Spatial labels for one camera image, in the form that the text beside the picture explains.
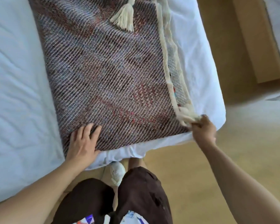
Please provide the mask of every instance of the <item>throw blanket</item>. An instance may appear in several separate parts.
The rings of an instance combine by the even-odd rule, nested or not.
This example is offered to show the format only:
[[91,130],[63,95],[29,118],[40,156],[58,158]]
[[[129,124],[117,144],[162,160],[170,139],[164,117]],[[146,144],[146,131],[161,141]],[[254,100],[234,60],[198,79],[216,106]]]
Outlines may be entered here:
[[99,150],[188,131],[183,120],[197,115],[172,40],[167,0],[129,2],[128,31],[110,18],[125,13],[121,7],[129,0],[29,1],[65,154],[71,132],[90,122],[103,127]]

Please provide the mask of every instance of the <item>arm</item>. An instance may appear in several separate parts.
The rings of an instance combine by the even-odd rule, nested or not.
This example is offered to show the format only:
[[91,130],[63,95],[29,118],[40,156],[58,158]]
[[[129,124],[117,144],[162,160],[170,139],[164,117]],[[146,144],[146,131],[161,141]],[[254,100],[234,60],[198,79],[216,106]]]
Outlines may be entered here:
[[93,124],[73,132],[65,162],[14,197],[0,204],[0,224],[43,224],[58,198],[71,181],[96,158],[95,151],[101,127],[90,139]]
[[193,137],[215,175],[238,224],[280,224],[280,202],[237,166],[215,143],[216,127],[206,116],[193,124]]

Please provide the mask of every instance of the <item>shoe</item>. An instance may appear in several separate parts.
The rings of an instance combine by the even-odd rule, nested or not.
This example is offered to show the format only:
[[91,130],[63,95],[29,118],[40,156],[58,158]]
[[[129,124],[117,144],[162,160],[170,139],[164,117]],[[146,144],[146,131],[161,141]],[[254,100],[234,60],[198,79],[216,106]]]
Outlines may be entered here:
[[120,162],[112,162],[110,165],[110,172],[111,172],[111,180],[116,185],[119,186],[123,176],[126,173],[126,170],[122,163]]

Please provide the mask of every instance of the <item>floor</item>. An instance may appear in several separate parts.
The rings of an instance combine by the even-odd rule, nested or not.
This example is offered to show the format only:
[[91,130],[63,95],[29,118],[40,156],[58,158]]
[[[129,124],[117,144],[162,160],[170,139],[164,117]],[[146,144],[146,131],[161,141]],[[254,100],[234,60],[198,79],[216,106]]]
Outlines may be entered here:
[[[218,131],[217,144],[280,200],[280,101],[267,101],[280,94],[280,81],[256,84],[232,0],[198,4],[226,103],[227,121]],[[174,223],[235,223],[194,142],[149,151],[144,161],[162,181]],[[81,173],[63,196],[83,179],[101,179],[103,172]]]

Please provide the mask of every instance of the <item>dark brown pants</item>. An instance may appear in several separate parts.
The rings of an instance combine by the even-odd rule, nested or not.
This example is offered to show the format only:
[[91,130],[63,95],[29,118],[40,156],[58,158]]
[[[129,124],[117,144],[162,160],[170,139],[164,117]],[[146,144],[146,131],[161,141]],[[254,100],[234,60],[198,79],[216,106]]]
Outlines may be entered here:
[[161,182],[149,170],[129,170],[118,188],[118,206],[113,211],[113,189],[98,179],[80,182],[60,203],[52,224],[72,224],[93,215],[95,224],[102,224],[110,215],[112,224],[119,224],[128,211],[141,215],[149,224],[172,224],[168,198]]

